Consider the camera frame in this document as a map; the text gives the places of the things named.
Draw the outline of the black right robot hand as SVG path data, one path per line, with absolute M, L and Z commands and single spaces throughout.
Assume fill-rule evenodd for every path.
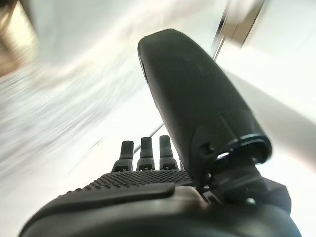
M 268 136 L 237 89 L 191 38 L 143 37 L 140 65 L 168 134 L 123 141 L 112 171 L 43 206 L 22 237 L 298 237 L 285 185 L 261 176 Z

